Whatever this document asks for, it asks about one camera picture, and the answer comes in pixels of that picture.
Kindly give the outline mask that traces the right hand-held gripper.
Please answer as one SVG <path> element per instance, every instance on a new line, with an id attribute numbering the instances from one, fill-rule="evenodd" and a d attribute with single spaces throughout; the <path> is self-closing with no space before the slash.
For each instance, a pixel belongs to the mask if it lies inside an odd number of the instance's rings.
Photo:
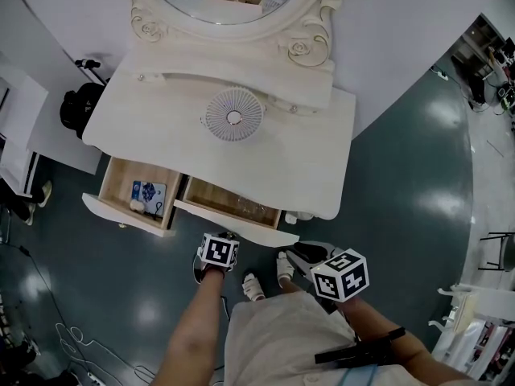
<path id="1" fill-rule="evenodd" d="M 309 281 L 308 292 L 328 314 L 369 286 L 367 261 L 351 248 L 300 241 L 288 248 L 286 254 L 296 272 Z"/>

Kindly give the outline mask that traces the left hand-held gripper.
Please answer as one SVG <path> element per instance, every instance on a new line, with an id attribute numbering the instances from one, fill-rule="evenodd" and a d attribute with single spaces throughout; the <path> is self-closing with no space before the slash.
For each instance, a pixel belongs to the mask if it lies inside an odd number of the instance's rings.
<path id="1" fill-rule="evenodd" d="M 223 273 L 231 271 L 237 263 L 239 245 L 237 234 L 233 232 L 205 233 L 192 260 L 196 283 L 201 283 L 209 268 L 218 268 Z"/>

